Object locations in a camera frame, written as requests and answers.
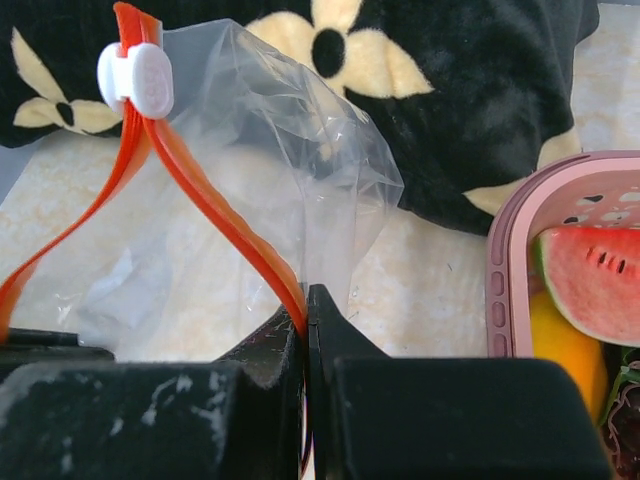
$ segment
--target watermelon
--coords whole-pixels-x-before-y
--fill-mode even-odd
[[[535,247],[544,283],[575,328],[640,347],[640,230],[551,228]]]

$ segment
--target orange strap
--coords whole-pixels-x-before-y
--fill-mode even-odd
[[[158,20],[121,2],[114,5],[114,11],[123,55],[126,56],[130,47],[143,42],[159,44],[161,23]],[[122,190],[140,170],[151,147],[184,193],[263,276],[287,309],[298,334],[301,338],[306,338],[306,300],[291,267],[271,245],[251,230],[245,220],[211,185],[204,171],[169,123],[166,120],[143,118],[127,101],[120,151],[111,176],[96,200],[78,221],[19,267],[0,286],[0,343],[7,339],[11,313],[40,259]]]

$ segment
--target black fabric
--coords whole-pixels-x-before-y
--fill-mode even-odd
[[[174,29],[218,18],[247,25],[278,11],[294,12],[313,24],[313,1],[323,0],[129,3]],[[18,147],[60,128],[14,125],[20,106],[37,96],[17,74],[14,28],[64,93],[68,102],[55,106],[60,118],[67,128],[83,131],[68,105],[101,101],[95,69],[102,49],[118,40],[113,3],[3,2],[0,145]],[[364,0],[350,32],[381,30],[433,86],[430,93],[405,98],[344,92],[369,113],[392,149],[406,184],[401,207],[445,227],[486,234],[491,212],[464,193],[531,174],[542,145],[573,127],[574,48],[598,21],[596,0]],[[311,58],[321,75],[342,68],[342,40],[328,30],[315,37]],[[119,125],[91,133],[118,135]]]

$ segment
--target flower center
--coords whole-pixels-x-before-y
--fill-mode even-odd
[[[56,110],[58,110],[58,113],[62,117],[62,120],[64,120],[64,123],[70,127],[74,126],[75,120],[73,119],[73,110],[71,110],[69,105],[66,103],[56,103]]]
[[[311,54],[313,64],[322,78],[336,76],[343,67],[344,47],[342,34],[331,28],[326,28],[316,35]]]

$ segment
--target black blanket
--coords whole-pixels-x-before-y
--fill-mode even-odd
[[[401,207],[487,233],[518,183],[579,153],[569,100],[596,0],[132,0],[174,29],[231,18],[365,110],[389,143]],[[118,40],[113,0],[4,0],[0,144],[59,128],[119,133],[98,56]]]

